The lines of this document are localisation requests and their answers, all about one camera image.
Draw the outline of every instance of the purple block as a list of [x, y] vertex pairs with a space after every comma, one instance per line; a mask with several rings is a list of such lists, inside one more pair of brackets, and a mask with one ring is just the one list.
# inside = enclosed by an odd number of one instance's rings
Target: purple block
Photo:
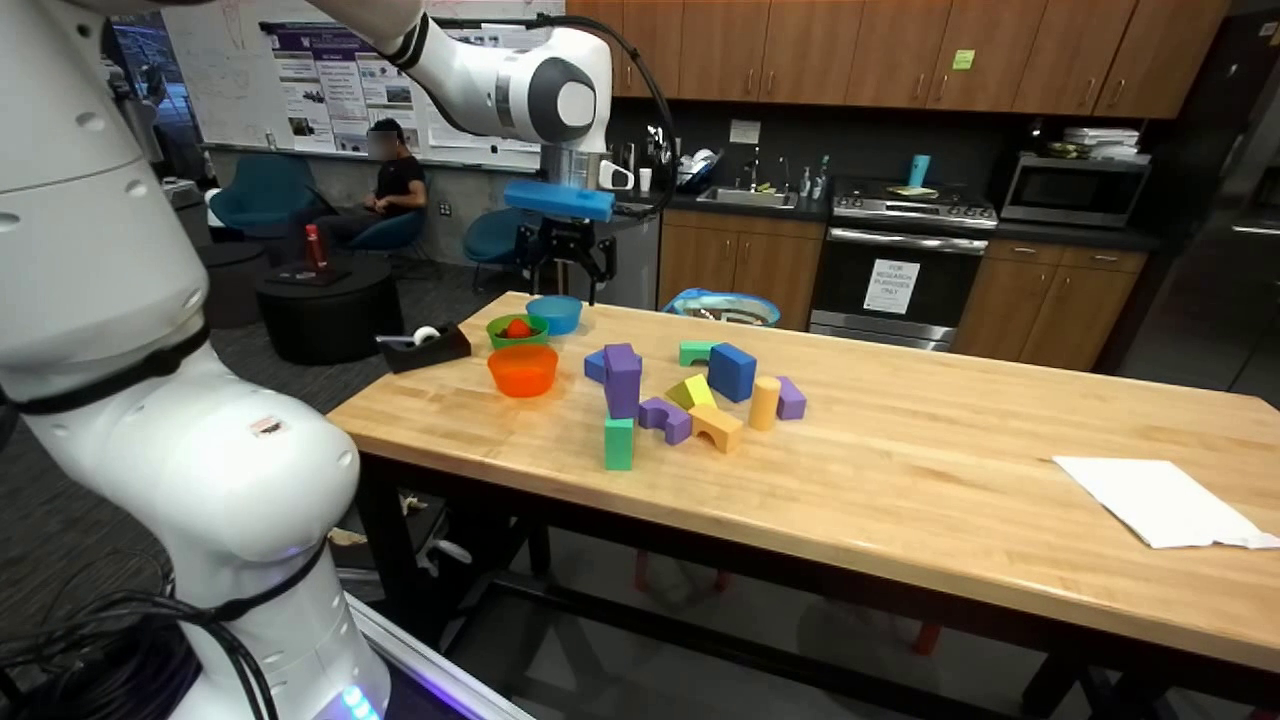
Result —
[[603, 354], [593, 354], [593, 356], [585, 361], [585, 371], [588, 371], [596, 386], [603, 386]]
[[683, 407], [671, 407], [667, 414], [667, 428], [665, 428], [665, 441], [667, 444], [683, 444], [693, 437], [693, 416]]
[[643, 405], [641, 405], [641, 428], [667, 428], [667, 399], [658, 399], [658, 397], [646, 397]]
[[777, 392], [777, 416], [781, 416], [781, 419], [800, 419], [802, 407], [809, 407], [802, 392], [792, 386], [792, 378], [781, 378], [777, 386], [781, 386], [781, 392]]
[[632, 354], [632, 346], [603, 347], [603, 399], [608, 399], [608, 416], [637, 419], [637, 414], [641, 414], [641, 356]]

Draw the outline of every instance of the purple cube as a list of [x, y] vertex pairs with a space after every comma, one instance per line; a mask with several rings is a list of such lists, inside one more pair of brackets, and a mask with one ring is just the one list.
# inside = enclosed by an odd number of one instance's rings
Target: purple cube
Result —
[[693, 416], [671, 405], [667, 426], [665, 426], [665, 441], [683, 444], [689, 437], [693, 437]]
[[792, 386], [792, 378], [781, 378], [777, 387], [781, 387], [777, 392], [777, 416], [781, 419], [800, 419], [802, 407], [809, 407], [802, 392]]
[[603, 386], [603, 354], [593, 354], [593, 356], [585, 361], [585, 371], [588, 371], [596, 386]]
[[646, 397], [643, 405], [641, 405], [641, 428], [667, 428], [667, 399], [658, 399], [658, 397]]

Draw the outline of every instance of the wooden table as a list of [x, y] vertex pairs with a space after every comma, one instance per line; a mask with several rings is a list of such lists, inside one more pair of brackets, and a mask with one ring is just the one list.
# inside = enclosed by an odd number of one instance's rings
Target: wooden table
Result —
[[[485, 369], [485, 320], [519, 309], [523, 295], [500, 295], [464, 324], [478, 347], [470, 361], [384, 378], [332, 414], [369, 469], [422, 469], [929, 593], [947, 601], [931, 603], [951, 614], [945, 625], [987, 607], [1056, 628], [1056, 645], [1077, 633], [1070, 649], [1112, 660], [1157, 654], [1177, 679], [1215, 676], [1230, 694], [1277, 685], [1280, 553], [1150, 553], [1052, 464], [1173, 461], [1280, 534], [1280, 414], [1263, 399], [603, 306], [559, 346], [547, 397], [502, 399]], [[637, 471], [603, 471], [603, 392], [585, 378], [585, 356], [632, 346], [643, 397], [658, 397], [693, 378], [676, 366], [679, 342], [731, 342], [762, 371], [792, 378], [809, 419], [748, 432], [731, 455], [698, 441], [665, 449], [643, 432]]]

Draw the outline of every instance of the refrigerator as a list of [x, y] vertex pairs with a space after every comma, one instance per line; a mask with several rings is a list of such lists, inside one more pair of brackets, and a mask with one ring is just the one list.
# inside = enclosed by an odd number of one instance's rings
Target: refrigerator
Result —
[[1163, 237], [1112, 347], [1118, 378], [1280, 405], [1280, 4], [1241, 0], [1173, 124], [1147, 127], [1135, 222]]

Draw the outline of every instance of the cabinet door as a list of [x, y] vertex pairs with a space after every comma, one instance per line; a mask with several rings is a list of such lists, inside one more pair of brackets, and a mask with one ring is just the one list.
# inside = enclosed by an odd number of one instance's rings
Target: cabinet door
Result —
[[679, 98], [760, 101], [768, 0], [689, 0], [679, 18]]
[[1177, 116], [1230, 0], [1139, 0], [1095, 116]]
[[762, 101], [840, 106], [864, 0], [770, 0], [760, 55]]
[[960, 318], [960, 354], [1019, 361], [1064, 250], [994, 240]]
[[1135, 0], [1043, 4], [1014, 113], [1087, 116], [1116, 59]]
[[[679, 98], [676, 74], [679, 74], [679, 13], [683, 0], [565, 0], [569, 18], [588, 18], [621, 33], [622, 43], [632, 43], [643, 59], [643, 67], [655, 76], [665, 98]], [[613, 47], [613, 98], [646, 98], [646, 83], [641, 81], [637, 65], [622, 55], [622, 47]]]
[[951, 0], [864, 0], [843, 101], [868, 108], [920, 108]]
[[757, 222], [737, 240], [737, 292], [770, 299], [785, 329], [809, 329], [816, 260], [822, 250], [819, 225]]
[[929, 108], [1010, 108], [1043, 0], [955, 0]]
[[1070, 250], [1043, 295], [1024, 361], [1052, 369], [1092, 369], [1142, 270], [1142, 254]]
[[713, 212], [665, 212], [658, 306], [683, 289], [731, 289], [737, 225]]
[[[621, 35], [627, 35], [627, 0], [565, 0], [565, 18], [588, 18]], [[627, 59], [613, 51], [613, 98], [622, 98], [621, 89], [627, 83]]]

